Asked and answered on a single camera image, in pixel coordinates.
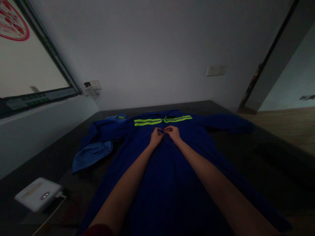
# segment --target window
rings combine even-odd
[[[28,0],[0,0],[0,117],[80,94]]]

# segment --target poster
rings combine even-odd
[[[15,41],[24,41],[30,36],[25,21],[7,0],[0,0],[0,36]]]

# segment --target light blue cloth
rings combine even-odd
[[[127,116],[122,113],[116,116],[106,117],[105,120],[114,120],[116,122],[122,122]],[[72,162],[72,173],[89,167],[104,158],[113,150],[113,141],[105,142],[94,142],[87,145],[85,148],[80,150],[74,157]]]

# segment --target red sleeve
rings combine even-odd
[[[88,228],[82,236],[113,236],[113,232],[107,225],[98,224]]]

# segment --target finger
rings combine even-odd
[[[172,129],[172,127],[173,127],[173,126],[168,126],[168,127],[166,127],[164,130],[170,130],[170,129]]]

